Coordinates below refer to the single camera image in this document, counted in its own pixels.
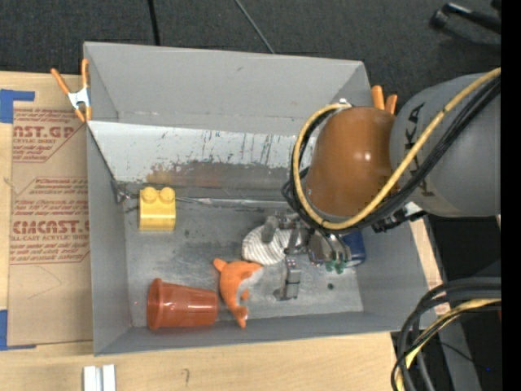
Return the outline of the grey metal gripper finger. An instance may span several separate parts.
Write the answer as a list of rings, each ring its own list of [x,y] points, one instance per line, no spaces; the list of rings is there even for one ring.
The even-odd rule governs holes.
[[[299,295],[302,269],[293,257],[284,258],[281,287],[274,290],[277,301],[294,300]]]
[[[269,244],[274,240],[275,233],[279,227],[279,218],[276,215],[268,216],[261,228],[261,241]]]

